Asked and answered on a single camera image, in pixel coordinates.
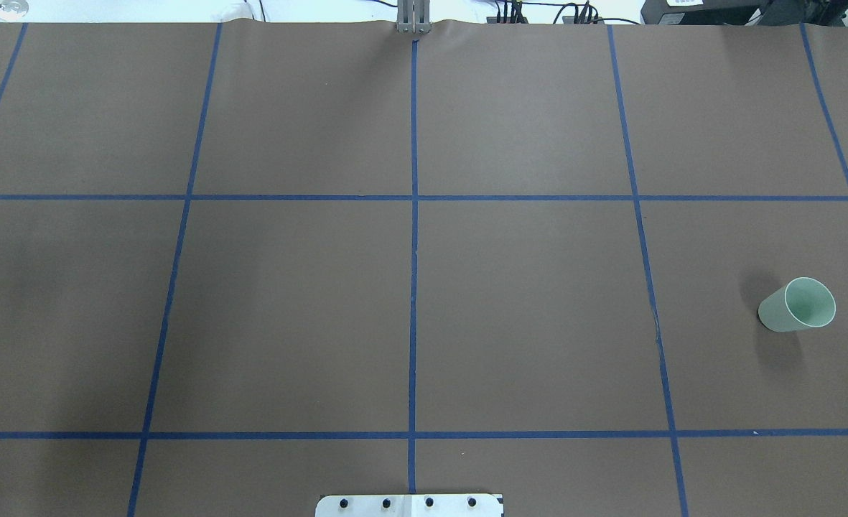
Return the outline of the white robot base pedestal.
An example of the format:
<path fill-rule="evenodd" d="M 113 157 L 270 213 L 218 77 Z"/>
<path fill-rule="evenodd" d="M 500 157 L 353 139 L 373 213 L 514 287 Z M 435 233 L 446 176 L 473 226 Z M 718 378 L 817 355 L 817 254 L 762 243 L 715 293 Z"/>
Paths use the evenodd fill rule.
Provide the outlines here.
<path fill-rule="evenodd" d="M 331 495 L 315 516 L 503 516 L 503 496 L 489 493 Z"/>

